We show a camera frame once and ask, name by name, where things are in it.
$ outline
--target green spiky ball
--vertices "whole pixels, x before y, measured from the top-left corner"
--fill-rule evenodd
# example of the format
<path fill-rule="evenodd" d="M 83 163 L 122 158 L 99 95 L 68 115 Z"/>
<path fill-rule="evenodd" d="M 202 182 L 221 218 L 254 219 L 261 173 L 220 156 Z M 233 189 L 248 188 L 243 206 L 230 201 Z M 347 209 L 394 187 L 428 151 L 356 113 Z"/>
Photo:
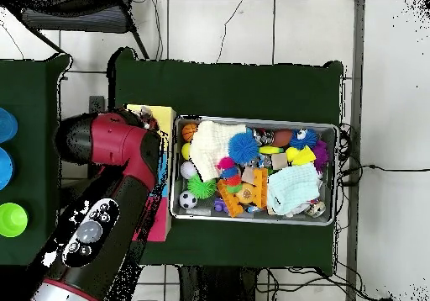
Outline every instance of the green spiky ball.
<path fill-rule="evenodd" d="M 196 174 L 188 180 L 188 190 L 197 198 L 210 198 L 215 191 L 217 191 L 217 183 L 215 182 L 215 179 L 202 182 L 202 180 L 200 180 L 200 176 Z"/>

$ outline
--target dark green table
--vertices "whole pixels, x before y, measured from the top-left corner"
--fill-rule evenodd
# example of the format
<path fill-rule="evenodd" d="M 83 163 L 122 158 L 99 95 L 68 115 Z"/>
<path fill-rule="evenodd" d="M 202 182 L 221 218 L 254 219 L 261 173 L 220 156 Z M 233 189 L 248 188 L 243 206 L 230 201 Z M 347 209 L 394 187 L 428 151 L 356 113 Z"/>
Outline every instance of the dark green table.
<path fill-rule="evenodd" d="M 57 87 L 71 57 L 47 61 L 0 60 L 0 107 L 18 121 L 16 136 L 0 146 L 15 163 L 11 182 L 0 191 L 0 204 L 22 205 L 27 229 L 16 238 L 0 236 L 0 265 L 27 265 L 55 226 L 58 204 L 58 156 L 53 135 L 57 125 Z"/>
<path fill-rule="evenodd" d="M 179 114 L 338 124 L 342 64 L 325 67 L 110 61 L 109 93 Z M 333 225 L 325 227 L 173 219 L 167 241 L 149 243 L 143 264 L 320 267 L 333 272 Z"/>

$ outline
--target yellow ball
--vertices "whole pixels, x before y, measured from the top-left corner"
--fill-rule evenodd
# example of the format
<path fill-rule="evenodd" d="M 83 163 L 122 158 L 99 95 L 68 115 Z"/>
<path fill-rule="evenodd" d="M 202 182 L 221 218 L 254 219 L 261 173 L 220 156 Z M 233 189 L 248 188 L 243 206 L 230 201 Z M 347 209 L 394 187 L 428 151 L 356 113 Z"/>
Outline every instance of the yellow ball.
<path fill-rule="evenodd" d="M 293 148 L 292 146 L 286 150 L 286 159 L 288 162 L 292 162 L 292 160 L 297 156 L 299 150 Z"/>
<path fill-rule="evenodd" d="M 190 143 L 185 143 L 182 146 L 181 153 L 185 160 L 190 160 L 190 145 Z"/>

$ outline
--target orange toy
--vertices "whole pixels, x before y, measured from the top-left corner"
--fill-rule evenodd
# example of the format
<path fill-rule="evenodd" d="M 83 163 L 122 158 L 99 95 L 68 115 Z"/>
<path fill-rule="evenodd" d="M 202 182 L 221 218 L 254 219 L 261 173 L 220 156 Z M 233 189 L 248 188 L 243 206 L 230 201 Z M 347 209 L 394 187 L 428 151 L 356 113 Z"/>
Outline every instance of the orange toy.
<path fill-rule="evenodd" d="M 236 217 L 238 214 L 243 213 L 244 208 L 239 205 L 239 199 L 227 192 L 224 180 L 218 181 L 218 191 L 221 193 L 221 197 L 223 198 L 231 217 Z"/>
<path fill-rule="evenodd" d="M 192 136 L 196 132 L 197 132 L 197 124 L 195 123 L 185 124 L 184 128 L 182 128 L 182 137 L 184 138 L 184 141 L 190 141 L 192 139 Z"/>
<path fill-rule="evenodd" d="M 254 203 L 261 209 L 267 206 L 267 169 L 254 169 Z"/>

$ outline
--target purple toy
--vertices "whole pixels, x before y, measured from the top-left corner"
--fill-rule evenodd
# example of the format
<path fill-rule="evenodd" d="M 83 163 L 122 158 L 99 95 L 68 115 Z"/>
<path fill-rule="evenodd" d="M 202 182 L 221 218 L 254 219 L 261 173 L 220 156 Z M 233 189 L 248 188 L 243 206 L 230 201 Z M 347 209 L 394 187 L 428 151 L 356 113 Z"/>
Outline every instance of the purple toy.
<path fill-rule="evenodd" d="M 317 141 L 317 144 L 313 147 L 312 151 L 317 158 L 313 165 L 317 169 L 317 172 L 323 172 L 324 167 L 328 163 L 327 143 L 322 140 Z"/>
<path fill-rule="evenodd" d="M 222 198 L 215 198 L 215 201 L 213 202 L 213 207 L 215 208 L 215 211 L 224 211 L 226 214 L 228 214 L 227 205 Z"/>

